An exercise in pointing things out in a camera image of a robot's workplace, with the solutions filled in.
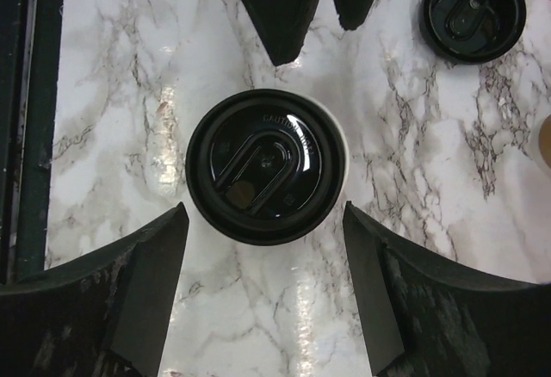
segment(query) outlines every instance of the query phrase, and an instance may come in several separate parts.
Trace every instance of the black plastic lid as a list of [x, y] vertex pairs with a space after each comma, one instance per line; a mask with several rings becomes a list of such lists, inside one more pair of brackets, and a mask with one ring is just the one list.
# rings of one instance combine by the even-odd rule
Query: black plastic lid
[[280, 90], [225, 99], [189, 142], [189, 192], [207, 221], [230, 238], [283, 244], [331, 211], [343, 185], [344, 142], [315, 103]]
[[508, 52], [525, 22], [524, 0], [423, 0], [419, 24], [437, 54], [479, 64]]

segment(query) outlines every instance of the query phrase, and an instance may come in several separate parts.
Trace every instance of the black lid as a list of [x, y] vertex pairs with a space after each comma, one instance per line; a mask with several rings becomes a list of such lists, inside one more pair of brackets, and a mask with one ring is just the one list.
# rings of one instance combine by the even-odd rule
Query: black lid
[[189, 142], [189, 192], [228, 237], [283, 244], [315, 228], [335, 204], [344, 142], [315, 103], [280, 90], [249, 90], [215, 106]]
[[526, 22], [524, 0], [423, 0], [420, 28], [439, 55], [478, 64], [508, 52]]

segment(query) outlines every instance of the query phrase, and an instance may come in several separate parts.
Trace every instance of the white marble surface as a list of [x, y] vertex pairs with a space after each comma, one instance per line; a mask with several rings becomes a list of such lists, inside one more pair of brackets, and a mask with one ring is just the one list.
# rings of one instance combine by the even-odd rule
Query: white marble surface
[[[370, 375], [346, 200], [466, 265], [551, 281], [551, 183], [524, 153], [551, 113], [551, 1], [526, 1], [522, 40], [477, 67], [426, 48], [419, 0], [377, 0], [348, 33], [321, 0], [300, 57], [275, 68], [239, 0], [65, 0], [47, 267], [183, 201], [191, 226], [162, 377]], [[318, 98], [352, 156], [326, 222], [273, 248], [212, 229], [183, 172], [199, 119], [260, 87]]]

